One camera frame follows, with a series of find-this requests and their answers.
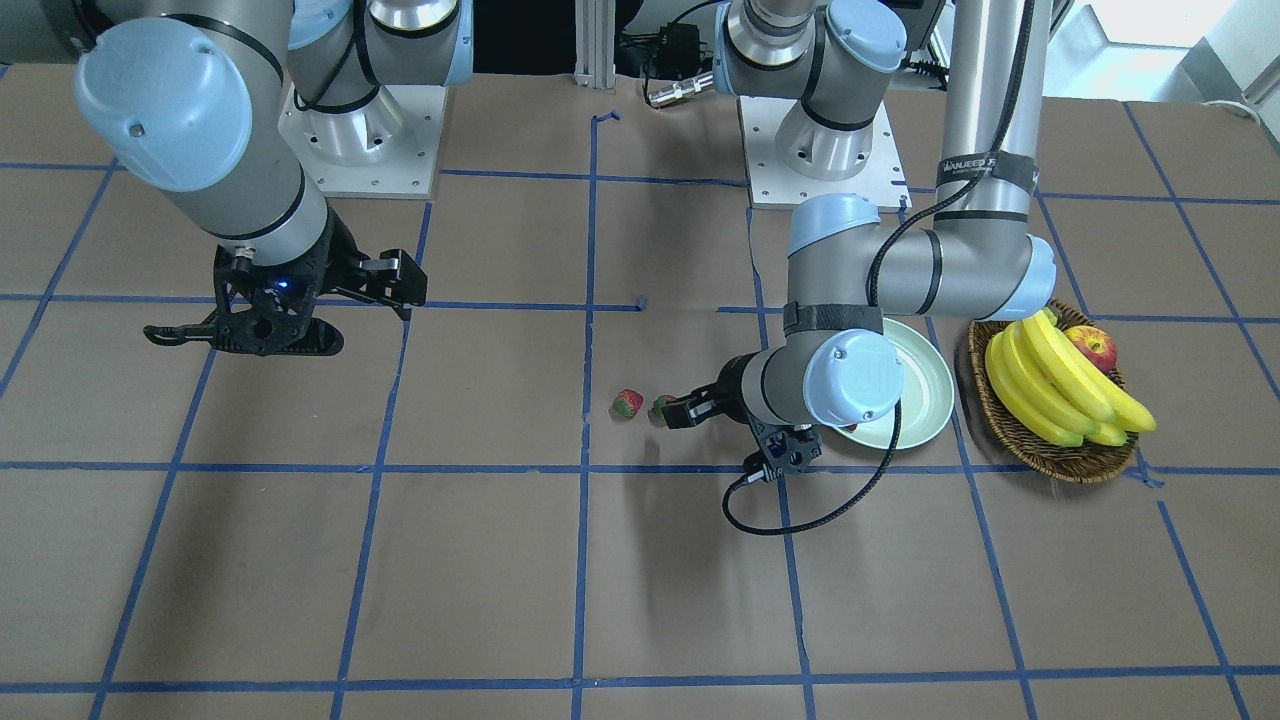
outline fruit basket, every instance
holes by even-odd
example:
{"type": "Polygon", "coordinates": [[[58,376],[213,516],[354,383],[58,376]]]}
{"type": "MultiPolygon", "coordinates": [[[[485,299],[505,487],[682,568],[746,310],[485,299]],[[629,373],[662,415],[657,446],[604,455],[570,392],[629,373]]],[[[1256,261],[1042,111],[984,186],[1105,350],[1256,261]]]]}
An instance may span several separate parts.
{"type": "MultiPolygon", "coordinates": [[[[1051,300],[1050,306],[1057,313],[1057,327],[1062,331],[1073,325],[1093,325],[1083,313],[1057,299],[1051,300]]],[[[1033,470],[1068,483],[1100,483],[1119,475],[1129,466],[1138,450],[1137,433],[1126,433],[1129,439],[1119,447],[1093,442],[1085,442],[1080,447],[1057,447],[1028,430],[996,397],[987,378],[984,357],[987,343],[1007,324],[1005,322],[969,324],[969,360],[978,404],[996,438],[1033,470]]],[[[1124,378],[1119,369],[1111,370],[1107,377],[1124,388],[1124,378]]]]}

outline yellow banana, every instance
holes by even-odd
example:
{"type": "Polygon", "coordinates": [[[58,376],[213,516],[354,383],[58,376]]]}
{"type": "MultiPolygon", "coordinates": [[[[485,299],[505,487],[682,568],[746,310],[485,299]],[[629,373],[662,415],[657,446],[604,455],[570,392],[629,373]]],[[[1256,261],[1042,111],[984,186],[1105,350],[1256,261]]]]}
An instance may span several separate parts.
{"type": "Polygon", "coordinates": [[[1024,355],[1023,348],[1027,342],[1021,325],[1010,323],[1000,334],[1005,336],[1005,340],[1001,342],[997,357],[1004,357],[1009,379],[1018,386],[1041,414],[1052,420],[1053,424],[1085,437],[1102,429],[1102,423],[1076,410],[1048,382],[1036,363],[1024,355]]]}
{"type": "Polygon", "coordinates": [[[1096,442],[1098,445],[1110,445],[1111,447],[1120,447],[1129,442],[1129,436],[1120,429],[1120,425],[1114,425],[1111,423],[1102,423],[1102,428],[1096,433],[1089,433],[1084,436],[1089,442],[1096,442]]]}
{"type": "Polygon", "coordinates": [[[1041,414],[1041,411],[1037,410],[1010,380],[1005,363],[998,361],[1002,336],[1004,333],[997,334],[991,340],[987,345],[987,354],[984,356],[987,378],[991,380],[991,387],[996,391],[996,396],[1000,397],[1000,401],[1006,409],[1009,409],[1009,413],[1012,414],[1019,423],[1025,425],[1028,430],[1036,433],[1044,442],[1059,447],[1080,447],[1084,445],[1084,436],[1056,425],[1052,420],[1041,414]]]}
{"type": "MultiPolygon", "coordinates": [[[[1043,314],[1038,314],[1041,320],[1039,324],[1047,327],[1047,329],[1053,331],[1057,337],[1062,338],[1066,347],[1075,350],[1071,341],[1066,340],[1057,328],[1050,327],[1048,318],[1043,314]]],[[[1132,395],[1120,389],[1120,386],[1111,382],[1111,378],[1106,377],[1102,370],[1093,366],[1093,363],[1080,354],[1079,350],[1068,354],[1069,363],[1074,365],[1076,373],[1085,378],[1093,384],[1106,398],[1107,404],[1115,411],[1115,424],[1120,425],[1123,429],[1134,433],[1149,433],[1156,429],[1156,418],[1151,414],[1151,410],[1133,398],[1132,395]]]]}
{"type": "Polygon", "coordinates": [[[1030,318],[1018,322],[1027,336],[1027,355],[1039,364],[1041,370],[1057,386],[1057,389],[1071,405],[1100,423],[1114,423],[1116,419],[1115,409],[1111,407],[1111,402],[1093,375],[1085,373],[1084,368],[1098,375],[1102,373],[1084,355],[1080,355],[1080,351],[1071,345],[1071,341],[1066,340],[1061,331],[1050,323],[1044,311],[1041,310],[1030,318]]]}

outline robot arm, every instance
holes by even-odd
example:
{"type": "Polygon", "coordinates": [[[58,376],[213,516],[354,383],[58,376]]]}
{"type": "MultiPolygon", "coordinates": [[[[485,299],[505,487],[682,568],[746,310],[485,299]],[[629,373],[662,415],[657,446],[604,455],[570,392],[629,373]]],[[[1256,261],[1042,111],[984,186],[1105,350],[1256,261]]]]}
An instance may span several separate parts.
{"type": "Polygon", "coordinates": [[[376,161],[399,131],[384,82],[470,77],[470,0],[24,0],[5,14],[3,59],[78,60],[90,126],[218,242],[214,311],[147,327],[148,340],[332,355],[343,340],[312,316],[317,296],[402,318],[426,301],[411,255],[356,247],[276,129],[279,99],[287,65],[296,102],[319,118],[314,142],[376,161]]]}
{"type": "MultiPolygon", "coordinates": [[[[893,233],[879,228],[876,205],[855,195],[824,195],[801,204],[791,225],[786,345],[731,360],[716,383],[667,406],[668,427],[692,427],[717,414],[746,423],[759,446],[744,464],[746,477],[776,479],[803,470],[820,452],[810,425],[865,423],[893,410],[904,373],[882,334],[882,313],[1015,319],[1044,305],[1056,279],[1053,254],[1043,240],[1027,234],[1027,211],[1037,177],[1050,13],[1048,0],[1030,0],[1028,6],[1032,1],[1036,10],[1025,28],[1015,0],[966,0],[957,8],[937,178],[938,197],[945,200],[893,233]],[[1009,102],[1014,87],[1016,102],[1009,102]],[[998,151],[992,152],[996,138],[998,151]],[[910,229],[931,214],[933,229],[910,229]]],[[[722,6],[717,82],[742,94],[800,97],[799,111],[819,128],[813,137],[836,123],[847,128],[863,122],[860,117],[869,119],[887,86],[887,76],[873,72],[891,63],[872,67],[867,58],[874,53],[867,47],[891,49],[905,32],[886,20],[884,36],[865,37],[867,47],[841,44],[849,20],[835,18],[850,8],[884,17],[878,3],[860,0],[835,0],[826,20],[799,0],[733,0],[722,6]],[[782,17],[776,22],[785,24],[771,29],[769,17],[782,17]],[[735,23],[750,32],[735,31],[735,23]],[[819,58],[813,37],[822,32],[828,51],[819,58]],[[769,45],[783,36],[803,51],[780,53],[769,45]],[[831,59],[831,47],[851,60],[831,59]],[[859,100],[837,100],[835,91],[827,100],[824,88],[832,87],[827,68],[837,68],[846,83],[852,78],[844,94],[859,100]],[[808,78],[803,86],[800,78],[808,78]],[[797,94],[797,87],[804,90],[797,94]]],[[[878,27],[878,20],[856,27],[878,27]]],[[[780,132],[786,127],[785,122],[780,132]]],[[[861,147],[851,138],[856,128],[836,132],[845,135],[833,137],[861,147]]]]}

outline velcro strap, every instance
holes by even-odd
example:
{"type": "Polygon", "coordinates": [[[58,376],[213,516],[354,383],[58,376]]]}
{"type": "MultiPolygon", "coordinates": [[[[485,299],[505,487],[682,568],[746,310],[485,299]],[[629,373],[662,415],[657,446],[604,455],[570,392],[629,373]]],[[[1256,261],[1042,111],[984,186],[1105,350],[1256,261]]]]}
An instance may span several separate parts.
{"type": "Polygon", "coordinates": [[[863,328],[884,334],[884,314],[870,305],[800,305],[782,307],[782,332],[847,331],[863,328]]]}
{"type": "Polygon", "coordinates": [[[980,176],[1011,182],[1030,195],[1039,181],[1039,167],[1036,164],[1036,158],[1004,150],[995,155],[991,152],[957,155],[938,163],[937,184],[942,187],[948,182],[968,181],[980,176]]]}

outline light blue joint cap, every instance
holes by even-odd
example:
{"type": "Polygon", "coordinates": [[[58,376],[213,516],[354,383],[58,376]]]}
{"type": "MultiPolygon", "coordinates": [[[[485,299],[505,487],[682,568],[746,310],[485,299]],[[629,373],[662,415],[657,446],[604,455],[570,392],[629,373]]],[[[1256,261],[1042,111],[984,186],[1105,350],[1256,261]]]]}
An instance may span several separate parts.
{"type": "Polygon", "coordinates": [[[293,0],[289,50],[306,47],[338,27],[351,12],[352,0],[293,0]]]}
{"type": "Polygon", "coordinates": [[[791,213],[787,258],[837,232],[879,224],[879,206],[861,195],[831,193],[805,200],[791,213]]]}
{"type": "Polygon", "coordinates": [[[133,174],[172,192],[227,177],[253,129],[236,63],[205,33],[168,18],[104,32],[76,65],[76,104],[133,174]]]}
{"type": "Polygon", "coordinates": [[[883,418],[902,397],[906,378],[884,336],[855,328],[827,338],[804,374],[804,404],[823,425],[842,428],[883,418]]]}
{"type": "Polygon", "coordinates": [[[728,14],[730,3],[721,3],[716,6],[716,46],[712,53],[712,87],[721,95],[736,95],[733,85],[728,82],[728,37],[724,33],[724,15],[728,14]]]}
{"type": "Polygon", "coordinates": [[[906,27],[876,0],[832,0],[827,24],[845,50],[874,70],[892,73],[906,55],[906,27]]]}
{"type": "Polygon", "coordinates": [[[1053,264],[1053,247],[1043,238],[1033,234],[1027,236],[1032,242],[1032,261],[1027,265],[1027,274],[1018,283],[1018,290],[1005,301],[1005,305],[983,318],[983,320],[1021,320],[1036,314],[1048,304],[1053,295],[1053,286],[1057,284],[1057,265],[1053,264]]]}
{"type": "Polygon", "coordinates": [[[458,3],[458,40],[453,45],[453,60],[449,61],[449,74],[444,77],[444,85],[462,85],[471,79],[475,67],[475,38],[472,36],[475,20],[471,14],[471,0],[458,3]]]}

